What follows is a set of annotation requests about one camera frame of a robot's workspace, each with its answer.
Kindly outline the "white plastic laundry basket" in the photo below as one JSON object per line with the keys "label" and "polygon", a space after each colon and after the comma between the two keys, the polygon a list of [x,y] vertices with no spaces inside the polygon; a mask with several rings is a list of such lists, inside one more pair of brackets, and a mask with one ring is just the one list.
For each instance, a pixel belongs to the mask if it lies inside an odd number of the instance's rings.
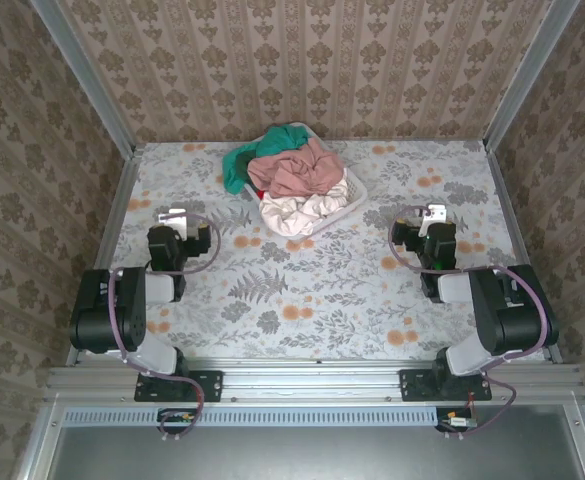
{"label": "white plastic laundry basket", "polygon": [[[316,137],[317,139],[319,139],[321,141],[323,147],[325,149],[329,150],[328,147],[325,145],[325,143],[319,138],[319,136],[316,133],[314,133],[310,129],[310,127],[308,127],[307,125],[305,125],[303,123],[299,123],[299,122],[292,123],[292,124],[286,124],[286,125],[304,127],[307,130],[307,133],[308,133],[308,140],[311,137]],[[251,142],[248,142],[248,143],[252,143],[254,141],[261,140],[263,138],[263,136],[255,139],[255,140],[253,140]],[[319,231],[327,228],[328,226],[332,225],[336,221],[341,220],[341,219],[345,218],[346,216],[350,215],[351,213],[354,212],[354,210],[357,207],[359,207],[363,202],[365,202],[365,200],[367,199],[367,189],[366,189],[366,187],[363,185],[363,183],[361,182],[361,180],[359,180],[357,178],[356,174],[353,173],[353,172],[351,172],[349,170],[349,168],[346,167],[345,161],[344,160],[342,160],[342,161],[344,162],[344,166],[345,166],[345,169],[344,170],[347,170],[347,173],[348,173],[348,175],[347,175],[347,185],[348,185],[347,200],[348,200],[349,204],[344,209],[342,209],[339,212],[331,215],[326,220],[324,220],[322,223],[320,223],[318,225],[318,228],[313,233],[311,233],[310,235],[299,235],[299,236],[294,236],[294,237],[290,237],[290,238],[283,237],[283,236],[281,236],[281,237],[286,238],[286,239],[288,239],[290,241],[301,241],[301,240],[304,240],[304,239],[310,237],[311,235],[313,235],[313,234],[315,234],[315,233],[317,233],[317,232],[319,232]],[[243,191],[247,192],[248,195],[250,196],[250,198],[253,199],[257,203],[258,210],[259,210],[259,205],[260,205],[260,202],[261,201],[256,201],[252,197],[252,195],[249,193],[249,190],[248,190],[249,187],[253,187],[253,188],[257,189],[255,187],[255,185],[254,186],[251,186],[249,184],[246,184],[244,186],[244,189],[241,192],[243,192]]]}

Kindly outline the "pink printed t-shirt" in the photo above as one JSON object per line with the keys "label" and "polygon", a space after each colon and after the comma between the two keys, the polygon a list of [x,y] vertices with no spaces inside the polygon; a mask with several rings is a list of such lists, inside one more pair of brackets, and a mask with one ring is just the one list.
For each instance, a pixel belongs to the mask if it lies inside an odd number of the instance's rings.
{"label": "pink printed t-shirt", "polygon": [[272,198],[325,195],[344,176],[344,162],[311,137],[296,150],[258,157],[247,172],[255,187]]}

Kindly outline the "floral table cover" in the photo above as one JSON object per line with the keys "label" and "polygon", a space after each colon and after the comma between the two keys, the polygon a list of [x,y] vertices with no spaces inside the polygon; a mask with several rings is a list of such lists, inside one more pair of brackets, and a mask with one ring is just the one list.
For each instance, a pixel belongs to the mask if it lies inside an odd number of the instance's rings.
{"label": "floral table cover", "polygon": [[149,260],[147,232],[182,208],[219,229],[188,261],[184,297],[152,305],[148,330],[189,357],[429,360],[474,328],[469,304],[435,304],[416,258],[387,242],[408,205],[439,202],[457,226],[459,267],[516,259],[479,141],[329,141],[367,189],[363,203],[311,237],[273,233],[248,194],[229,194],[228,143],[157,143],[138,159],[114,266]]}

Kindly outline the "cream t-shirt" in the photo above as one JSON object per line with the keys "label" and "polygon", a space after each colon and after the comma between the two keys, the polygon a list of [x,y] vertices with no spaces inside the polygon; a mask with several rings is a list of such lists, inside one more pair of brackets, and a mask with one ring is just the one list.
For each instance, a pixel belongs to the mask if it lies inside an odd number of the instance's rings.
{"label": "cream t-shirt", "polygon": [[347,170],[325,195],[273,198],[265,193],[259,212],[266,226],[283,237],[310,235],[320,223],[348,204]]}

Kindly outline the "teal t-shirt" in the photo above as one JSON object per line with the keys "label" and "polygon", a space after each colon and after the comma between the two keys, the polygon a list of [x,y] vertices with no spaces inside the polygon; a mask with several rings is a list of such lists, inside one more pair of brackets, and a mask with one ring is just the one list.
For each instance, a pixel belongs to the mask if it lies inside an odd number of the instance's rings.
{"label": "teal t-shirt", "polygon": [[236,195],[246,184],[254,186],[248,174],[248,165],[252,160],[296,150],[307,142],[308,133],[304,127],[283,125],[269,128],[261,140],[244,144],[223,157],[222,175],[225,190]]}

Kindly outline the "small circuit board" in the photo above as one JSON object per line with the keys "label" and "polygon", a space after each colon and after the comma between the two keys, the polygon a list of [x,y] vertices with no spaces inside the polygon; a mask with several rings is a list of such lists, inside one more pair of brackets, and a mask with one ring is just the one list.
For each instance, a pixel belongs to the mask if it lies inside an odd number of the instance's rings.
{"label": "small circuit board", "polygon": [[186,410],[165,410],[158,414],[158,421],[163,424],[175,423],[189,425],[195,419],[193,411]]}
{"label": "small circuit board", "polygon": [[473,417],[462,417],[455,412],[445,414],[440,422],[451,429],[473,429],[477,427],[477,421]]}

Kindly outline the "grey metal panel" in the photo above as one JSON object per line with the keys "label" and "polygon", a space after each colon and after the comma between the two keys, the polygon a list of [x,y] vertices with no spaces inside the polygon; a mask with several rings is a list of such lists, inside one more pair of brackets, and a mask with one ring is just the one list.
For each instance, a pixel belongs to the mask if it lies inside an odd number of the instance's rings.
{"label": "grey metal panel", "polygon": [[515,407],[462,440],[432,427],[63,430],[49,480],[584,480],[563,413]]}

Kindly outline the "aluminium table side rail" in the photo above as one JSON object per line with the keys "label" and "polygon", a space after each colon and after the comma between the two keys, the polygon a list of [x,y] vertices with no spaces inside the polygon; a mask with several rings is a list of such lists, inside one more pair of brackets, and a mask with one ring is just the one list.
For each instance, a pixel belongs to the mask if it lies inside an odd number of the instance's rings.
{"label": "aluminium table side rail", "polygon": [[492,151],[487,151],[487,160],[511,240],[513,255],[519,263],[530,264],[530,257],[496,155]]}
{"label": "aluminium table side rail", "polygon": [[93,270],[109,270],[111,268],[128,203],[137,180],[142,155],[142,149],[136,149],[132,157],[123,165],[106,226],[103,230],[98,253],[92,265]]}

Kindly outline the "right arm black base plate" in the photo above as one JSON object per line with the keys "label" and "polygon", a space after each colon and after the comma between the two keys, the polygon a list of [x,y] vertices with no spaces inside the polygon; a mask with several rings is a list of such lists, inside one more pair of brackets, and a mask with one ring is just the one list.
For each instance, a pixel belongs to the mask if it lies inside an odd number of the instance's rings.
{"label": "right arm black base plate", "polygon": [[433,370],[401,370],[401,398],[404,402],[489,401],[492,391],[481,375],[458,377]]}

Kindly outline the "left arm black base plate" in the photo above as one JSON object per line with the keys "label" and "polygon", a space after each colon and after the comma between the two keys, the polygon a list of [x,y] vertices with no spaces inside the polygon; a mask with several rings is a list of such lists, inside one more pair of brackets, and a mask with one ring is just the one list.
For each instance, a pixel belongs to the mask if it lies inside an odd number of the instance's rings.
{"label": "left arm black base plate", "polygon": [[[206,402],[220,402],[223,391],[223,372],[215,370],[191,370],[190,378],[197,382]],[[178,403],[196,402],[194,387],[182,381],[162,380],[139,374],[134,400],[136,402]]]}

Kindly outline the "aluminium frame post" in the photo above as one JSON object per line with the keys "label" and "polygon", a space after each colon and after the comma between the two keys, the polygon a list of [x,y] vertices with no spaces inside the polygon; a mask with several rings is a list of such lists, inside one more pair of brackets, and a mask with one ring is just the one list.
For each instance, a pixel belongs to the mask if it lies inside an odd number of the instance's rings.
{"label": "aluminium frame post", "polygon": [[114,97],[107,92],[97,68],[88,58],[77,34],[62,12],[57,0],[31,0],[45,27],[57,44],[88,100],[100,117],[124,160],[133,157],[136,141],[118,112]]}
{"label": "aluminium frame post", "polygon": [[579,3],[580,0],[552,0],[484,135],[487,152],[496,151]]}

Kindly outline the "aluminium mounting rail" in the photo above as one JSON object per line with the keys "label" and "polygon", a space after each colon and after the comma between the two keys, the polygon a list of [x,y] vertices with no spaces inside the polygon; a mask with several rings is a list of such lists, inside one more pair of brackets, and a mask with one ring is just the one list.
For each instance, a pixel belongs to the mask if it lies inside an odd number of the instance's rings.
{"label": "aluminium mounting rail", "polygon": [[[193,370],[223,372],[223,404],[397,404],[399,374],[428,369],[429,361],[191,359]],[[575,365],[548,361],[511,362],[490,376],[517,390],[525,405],[585,401],[585,386]],[[49,402],[67,404],[130,403],[137,374],[123,363],[101,356],[79,359],[51,370],[45,391]]]}

